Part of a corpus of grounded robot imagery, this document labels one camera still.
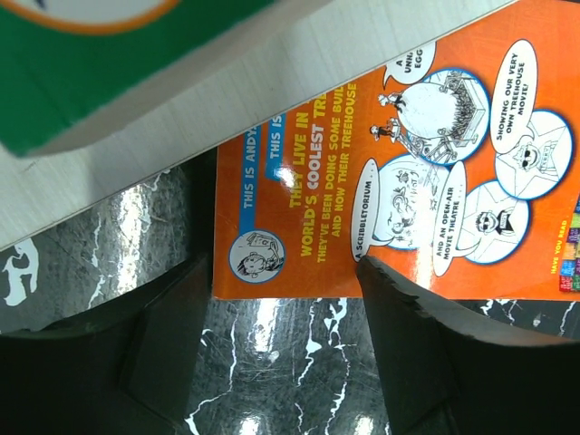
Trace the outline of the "orange paperback book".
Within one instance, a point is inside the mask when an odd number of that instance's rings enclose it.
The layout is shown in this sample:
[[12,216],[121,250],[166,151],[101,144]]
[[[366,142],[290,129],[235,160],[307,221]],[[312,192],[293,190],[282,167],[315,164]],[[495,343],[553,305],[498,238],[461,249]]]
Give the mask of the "orange paperback book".
[[217,150],[213,293],[579,297],[579,5],[518,1]]

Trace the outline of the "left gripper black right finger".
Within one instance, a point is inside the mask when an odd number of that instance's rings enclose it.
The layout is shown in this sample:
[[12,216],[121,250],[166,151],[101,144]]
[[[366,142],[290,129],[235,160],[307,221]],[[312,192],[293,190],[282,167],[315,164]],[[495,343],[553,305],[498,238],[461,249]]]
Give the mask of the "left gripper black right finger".
[[394,434],[576,434],[579,343],[504,324],[365,256],[356,275]]

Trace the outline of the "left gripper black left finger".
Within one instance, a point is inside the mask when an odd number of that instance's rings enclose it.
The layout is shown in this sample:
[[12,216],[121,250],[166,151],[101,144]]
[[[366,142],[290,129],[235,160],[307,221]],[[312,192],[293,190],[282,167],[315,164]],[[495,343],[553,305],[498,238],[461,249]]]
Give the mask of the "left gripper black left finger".
[[176,434],[210,297],[205,256],[128,293],[1,337],[4,434]]

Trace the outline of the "dark green paperback book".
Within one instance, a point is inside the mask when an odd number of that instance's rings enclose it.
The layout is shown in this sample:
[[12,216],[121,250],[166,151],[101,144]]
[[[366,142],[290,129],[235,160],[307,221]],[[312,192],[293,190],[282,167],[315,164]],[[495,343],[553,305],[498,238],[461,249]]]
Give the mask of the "dark green paperback book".
[[1,143],[102,140],[319,10],[319,1],[4,1]]

